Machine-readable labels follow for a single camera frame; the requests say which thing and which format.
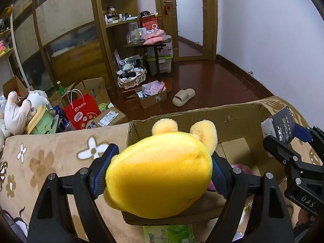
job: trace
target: paper bag handle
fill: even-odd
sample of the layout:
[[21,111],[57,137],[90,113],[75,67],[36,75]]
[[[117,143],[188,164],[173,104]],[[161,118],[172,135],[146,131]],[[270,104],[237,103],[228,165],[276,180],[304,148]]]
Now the paper bag handle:
[[69,90],[68,92],[67,92],[67,99],[69,100],[69,103],[71,104],[71,106],[72,106],[72,109],[74,109],[73,108],[73,104],[72,104],[72,93],[73,92],[75,92],[75,93],[77,93],[80,97],[82,97],[83,98],[83,101],[84,101],[84,96],[82,95],[82,93],[81,93],[81,91],[80,90],[78,90],[78,89],[72,89],[72,90]]

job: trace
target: white pole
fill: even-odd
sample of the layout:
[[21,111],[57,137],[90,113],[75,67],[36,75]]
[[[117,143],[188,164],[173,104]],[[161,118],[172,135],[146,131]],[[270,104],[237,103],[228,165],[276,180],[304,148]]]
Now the white pole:
[[19,66],[19,69],[22,73],[22,76],[24,78],[24,81],[26,83],[26,86],[27,87],[30,87],[29,83],[28,83],[28,80],[26,78],[26,75],[25,75],[25,72],[24,70],[22,69],[22,65],[21,65],[21,62],[20,62],[20,59],[19,59],[19,56],[18,56],[18,51],[17,51],[17,47],[16,47],[16,42],[15,42],[15,36],[14,36],[14,26],[13,26],[13,19],[12,19],[12,15],[13,13],[11,12],[11,16],[10,16],[10,28],[11,28],[11,39],[12,39],[12,45],[14,47],[14,51],[15,51],[15,55],[16,55],[16,59],[17,59],[17,62],[18,62],[18,66]]

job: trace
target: cardboard box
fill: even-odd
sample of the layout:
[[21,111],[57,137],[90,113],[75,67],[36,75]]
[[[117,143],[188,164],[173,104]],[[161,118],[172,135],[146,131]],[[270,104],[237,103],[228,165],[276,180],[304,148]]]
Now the cardboard box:
[[64,109],[65,107],[67,107],[70,104],[70,101],[67,98],[67,93],[68,93],[68,91],[70,91],[71,89],[73,89],[74,85],[75,85],[75,83],[73,83],[71,86],[69,86],[68,88],[66,88],[65,94],[63,96],[61,96],[61,94],[59,93],[59,91],[56,91],[52,95],[52,97],[49,98],[49,101],[50,101],[52,107],[55,107],[57,105],[59,105],[61,109]]
[[137,92],[141,92],[141,91],[144,91],[143,89],[143,86],[142,87],[138,87],[135,92],[136,92],[136,98],[138,99],[139,103],[142,105],[143,108],[147,108],[147,107],[150,107],[156,103],[159,103],[163,100],[166,100],[166,90],[165,91],[162,91],[160,92],[159,94],[156,94],[156,95],[153,95],[153,96],[148,96],[146,98],[140,98],[137,94]]
[[24,99],[26,99],[29,94],[28,90],[25,88],[24,84],[19,80],[19,78],[17,78],[17,76],[12,77],[5,84],[3,84],[2,91],[6,99],[8,99],[8,95],[12,91],[20,91]]
[[100,114],[94,120],[95,125],[99,127],[118,125],[127,123],[128,119],[125,114],[115,107],[107,109],[105,112]]
[[[270,104],[270,107],[279,106],[276,102]],[[285,179],[285,168],[274,158],[268,156],[262,143],[261,122],[272,115],[269,109],[261,102],[252,102],[165,114],[147,120],[132,121],[128,132],[127,146],[151,136],[153,125],[161,118],[175,120],[178,123],[179,131],[182,132],[189,132],[194,123],[207,119],[212,121],[217,129],[216,152],[218,155],[226,158],[231,165],[248,166],[259,176],[271,172],[279,184]],[[224,197],[218,193],[206,191],[191,207],[174,217],[151,220],[137,217],[128,212],[123,212],[123,217],[126,223],[131,225],[192,224],[219,217],[225,202]],[[251,203],[252,197],[247,199],[246,205]]]
[[94,97],[97,105],[101,103],[109,104],[111,102],[102,77],[83,80],[74,88],[80,90],[82,94],[89,93]]

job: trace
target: pink packet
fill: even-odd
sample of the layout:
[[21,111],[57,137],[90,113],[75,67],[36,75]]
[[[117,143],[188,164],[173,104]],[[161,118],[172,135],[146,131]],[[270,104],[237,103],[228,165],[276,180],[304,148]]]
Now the pink packet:
[[155,83],[151,86],[151,90],[156,90],[158,92],[161,92],[163,88],[164,88],[164,86],[159,83]]
[[145,89],[144,90],[144,94],[149,95],[149,96],[153,96],[153,95],[158,94],[158,91],[156,91],[156,90],[150,90],[150,89]]

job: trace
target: slipper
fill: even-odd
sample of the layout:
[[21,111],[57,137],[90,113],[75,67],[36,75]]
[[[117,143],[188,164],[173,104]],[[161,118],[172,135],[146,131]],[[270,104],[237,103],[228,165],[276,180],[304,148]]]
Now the slipper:
[[192,97],[195,96],[195,91],[193,89],[181,89],[173,98],[172,103],[177,106],[181,107],[187,103]]

